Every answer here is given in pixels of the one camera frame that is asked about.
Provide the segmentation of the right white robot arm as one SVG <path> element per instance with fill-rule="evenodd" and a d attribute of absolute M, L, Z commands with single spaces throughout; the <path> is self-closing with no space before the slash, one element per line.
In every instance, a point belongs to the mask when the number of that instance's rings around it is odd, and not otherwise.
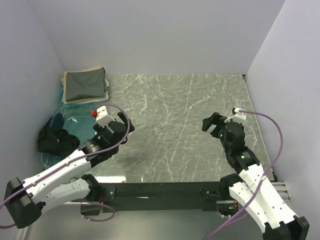
<path fill-rule="evenodd" d="M 246 146 L 243 122 L 248 113 L 236 107 L 230 117 L 215 112 L 202 121 L 204 132 L 215 126 L 210 134 L 220 140 L 227 162 L 236 172 L 220 180 L 219 193 L 222 198 L 234 199 L 242 206 L 205 239 L 242 220 L 242 213 L 246 212 L 257 223 L 265 240 L 305 240 L 309 222 L 286 204 L 268 179 L 267 173 L 273 166 L 263 169 L 256 155 Z"/>

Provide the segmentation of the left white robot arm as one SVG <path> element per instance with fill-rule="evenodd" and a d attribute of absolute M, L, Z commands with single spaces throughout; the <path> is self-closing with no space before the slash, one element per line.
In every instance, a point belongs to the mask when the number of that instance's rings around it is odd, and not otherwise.
<path fill-rule="evenodd" d="M 110 159 L 127 142 L 128 134 L 135 128 L 123 110 L 117 115 L 121 121 L 102 108 L 94 110 L 96 135 L 93 138 L 45 171 L 25 180 L 15 177 L 7 183 L 1 206 L 9 212 L 13 227 L 28 227 L 44 212 L 66 202 L 94 201 L 99 197 L 100 184 L 92 175 L 84 175 L 74 183 L 66 182 Z"/>

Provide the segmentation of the black t-shirt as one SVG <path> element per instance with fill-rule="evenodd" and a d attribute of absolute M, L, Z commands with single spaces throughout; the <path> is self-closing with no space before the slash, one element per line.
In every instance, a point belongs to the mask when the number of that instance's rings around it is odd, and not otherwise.
<path fill-rule="evenodd" d="M 67 130 L 52 128 L 51 118 L 39 131 L 37 138 L 37 150 L 40 153 L 48 153 L 65 159 L 80 145 L 80 140 Z"/>

